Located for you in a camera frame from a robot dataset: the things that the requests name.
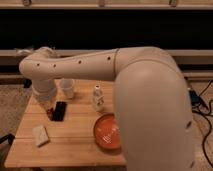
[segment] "orange bowl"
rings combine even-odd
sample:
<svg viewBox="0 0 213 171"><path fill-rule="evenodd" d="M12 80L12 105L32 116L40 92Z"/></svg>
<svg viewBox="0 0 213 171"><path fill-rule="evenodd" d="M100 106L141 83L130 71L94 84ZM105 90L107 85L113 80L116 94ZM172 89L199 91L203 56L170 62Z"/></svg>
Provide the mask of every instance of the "orange bowl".
<svg viewBox="0 0 213 171"><path fill-rule="evenodd" d="M94 126L95 142L107 150L116 150L121 147L119 128L116 125L114 114L101 116Z"/></svg>

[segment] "white block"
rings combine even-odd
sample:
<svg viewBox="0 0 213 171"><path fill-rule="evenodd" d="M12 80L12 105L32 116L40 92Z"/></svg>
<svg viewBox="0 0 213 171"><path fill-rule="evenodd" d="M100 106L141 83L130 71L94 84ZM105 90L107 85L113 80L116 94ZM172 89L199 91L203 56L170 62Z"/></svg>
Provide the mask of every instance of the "white block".
<svg viewBox="0 0 213 171"><path fill-rule="evenodd" d="M46 129L43 125L33 128L33 136L35 138L36 146L40 147L43 144L49 142L49 137L47 135Z"/></svg>

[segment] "black wall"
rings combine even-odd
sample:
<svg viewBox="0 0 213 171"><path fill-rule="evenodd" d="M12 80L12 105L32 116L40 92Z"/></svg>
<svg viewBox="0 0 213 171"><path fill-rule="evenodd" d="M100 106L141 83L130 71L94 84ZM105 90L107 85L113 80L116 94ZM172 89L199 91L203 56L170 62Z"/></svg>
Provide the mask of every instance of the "black wall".
<svg viewBox="0 0 213 171"><path fill-rule="evenodd" d="M213 11L0 10L0 49L213 49Z"/></svg>

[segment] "white cup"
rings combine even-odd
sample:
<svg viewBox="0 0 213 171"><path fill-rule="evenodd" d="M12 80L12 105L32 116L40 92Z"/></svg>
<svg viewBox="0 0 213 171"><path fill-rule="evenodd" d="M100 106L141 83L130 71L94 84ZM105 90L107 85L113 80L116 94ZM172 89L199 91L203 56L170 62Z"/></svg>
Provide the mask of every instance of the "white cup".
<svg viewBox="0 0 213 171"><path fill-rule="evenodd" d="M72 99L75 95L74 84L75 84L74 79L65 79L65 78L62 78L60 83L59 83L64 95L68 99Z"/></svg>

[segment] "small bottle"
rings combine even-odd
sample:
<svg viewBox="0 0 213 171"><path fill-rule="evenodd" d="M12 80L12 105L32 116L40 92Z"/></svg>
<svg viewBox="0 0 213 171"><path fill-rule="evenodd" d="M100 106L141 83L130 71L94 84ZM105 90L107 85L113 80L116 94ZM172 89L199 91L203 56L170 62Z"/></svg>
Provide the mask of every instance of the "small bottle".
<svg viewBox="0 0 213 171"><path fill-rule="evenodd" d="M100 85L96 85L93 89L92 106L95 111L100 112L103 110L104 97Z"/></svg>

